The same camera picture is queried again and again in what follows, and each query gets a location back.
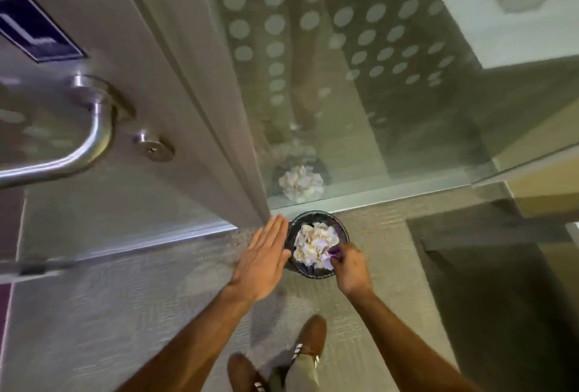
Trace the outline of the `person's right hand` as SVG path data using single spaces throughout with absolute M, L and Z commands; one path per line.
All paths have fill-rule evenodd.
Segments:
M 363 253 L 358 249 L 358 266 L 352 270 L 335 271 L 337 286 L 349 301 L 373 294 L 373 286 Z

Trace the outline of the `person's left hand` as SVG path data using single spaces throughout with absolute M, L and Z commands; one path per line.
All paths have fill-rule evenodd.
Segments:
M 267 246 L 268 223 L 277 216 L 271 216 L 265 227 L 266 239 L 259 252 L 242 252 L 236 264 L 229 286 L 246 302 L 253 304 L 266 298 L 277 286 L 283 270 L 278 270 L 281 251 L 285 248 L 289 220 L 284 217 L 284 237 L 274 247 Z

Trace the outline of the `small black trash bin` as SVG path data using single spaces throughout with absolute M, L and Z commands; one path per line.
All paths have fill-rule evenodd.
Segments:
M 340 243 L 349 242 L 350 237 L 347 229 L 335 215 L 323 211 L 309 211 L 301 213 L 299 216 L 297 216 L 297 218 L 290 222 L 289 230 L 286 236 L 286 242 L 284 245 L 285 249 L 290 249 L 293 253 L 295 249 L 294 241 L 302 225 L 311 225 L 314 222 L 325 222 L 327 225 L 334 227 L 339 236 Z M 294 261 L 293 256 L 289 259 L 285 268 L 289 271 L 293 271 L 294 273 L 299 273 L 309 279 L 321 280 L 335 276 L 334 270 L 326 271 L 324 269 L 306 267 L 305 265 Z

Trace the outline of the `person's right forearm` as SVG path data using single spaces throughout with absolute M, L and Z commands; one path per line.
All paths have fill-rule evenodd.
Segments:
M 480 392 L 387 307 L 372 288 L 346 297 L 365 323 L 400 392 Z

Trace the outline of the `person's left forearm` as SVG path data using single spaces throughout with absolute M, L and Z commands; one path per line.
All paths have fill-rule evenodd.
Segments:
M 200 392 L 256 294 L 229 283 L 115 392 Z

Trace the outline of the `crumpled white paper waste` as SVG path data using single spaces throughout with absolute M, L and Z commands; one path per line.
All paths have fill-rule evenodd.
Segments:
M 335 228 L 325 222 L 304 224 L 294 241 L 293 259 L 309 268 L 333 271 L 330 250 L 339 243 Z

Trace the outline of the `brown right shoe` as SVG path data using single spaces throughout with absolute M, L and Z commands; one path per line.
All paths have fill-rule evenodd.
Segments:
M 320 362 L 327 338 L 328 325 L 322 315 L 313 315 L 302 327 L 296 340 L 291 365 L 302 355 L 308 356 L 316 368 Z

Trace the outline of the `brown shoe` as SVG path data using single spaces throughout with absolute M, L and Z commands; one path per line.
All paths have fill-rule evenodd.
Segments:
M 322 315 L 313 315 L 302 327 L 296 340 L 291 365 L 302 355 L 308 356 L 316 368 L 320 362 L 327 338 L 328 325 Z
M 233 392 L 269 392 L 267 380 L 241 353 L 229 357 L 227 372 Z

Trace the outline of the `beige trouser leg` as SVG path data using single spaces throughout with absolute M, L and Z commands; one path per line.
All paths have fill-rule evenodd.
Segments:
M 317 366 L 320 356 L 299 353 L 290 366 L 272 368 L 269 392 L 320 392 Z

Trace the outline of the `brown left shoe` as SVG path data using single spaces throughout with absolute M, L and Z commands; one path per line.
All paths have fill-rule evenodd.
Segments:
M 229 357 L 227 372 L 233 392 L 269 392 L 267 380 L 241 353 Z

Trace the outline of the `round metal door lock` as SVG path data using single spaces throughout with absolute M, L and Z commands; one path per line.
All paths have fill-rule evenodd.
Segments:
M 172 161 L 176 154 L 169 140 L 146 129 L 136 132 L 132 142 L 135 149 L 152 162 L 167 163 Z

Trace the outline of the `dotted frosted glass panel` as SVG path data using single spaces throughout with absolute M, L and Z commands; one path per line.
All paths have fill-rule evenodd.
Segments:
M 267 205 L 506 182 L 579 146 L 579 0 L 212 0 Z

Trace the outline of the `grey door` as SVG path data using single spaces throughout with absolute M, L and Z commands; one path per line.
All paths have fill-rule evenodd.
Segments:
M 83 173 L 0 190 L 0 283 L 268 218 L 214 0 L 35 1 L 87 58 L 38 64 L 0 35 L 0 169 L 83 142 L 90 113 L 69 86 L 76 74 L 113 85 L 135 117 Z M 169 140 L 173 160 L 142 156 L 141 129 Z

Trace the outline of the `dark blue door sign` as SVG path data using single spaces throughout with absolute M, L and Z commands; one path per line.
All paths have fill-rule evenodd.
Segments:
M 87 58 L 35 0 L 0 0 L 0 35 L 38 64 Z

